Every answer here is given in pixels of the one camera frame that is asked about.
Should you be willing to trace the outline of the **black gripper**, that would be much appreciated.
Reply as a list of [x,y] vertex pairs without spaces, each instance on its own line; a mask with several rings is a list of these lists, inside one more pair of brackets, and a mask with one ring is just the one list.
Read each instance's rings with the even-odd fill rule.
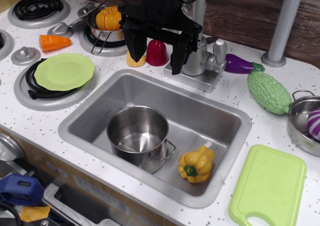
[[120,27],[131,58],[138,62],[147,50],[147,38],[172,45],[172,75],[178,75],[198,46],[202,26],[182,11],[196,0],[141,0],[140,5],[120,5]]

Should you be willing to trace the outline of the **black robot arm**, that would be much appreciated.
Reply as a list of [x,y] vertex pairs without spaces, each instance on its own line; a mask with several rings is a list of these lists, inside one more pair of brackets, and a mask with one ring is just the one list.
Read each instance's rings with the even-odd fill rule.
[[140,5],[120,5],[120,28],[128,51],[138,62],[147,50],[147,39],[172,45],[172,74],[180,73],[189,55],[198,49],[202,26],[182,11],[184,0],[142,0]]

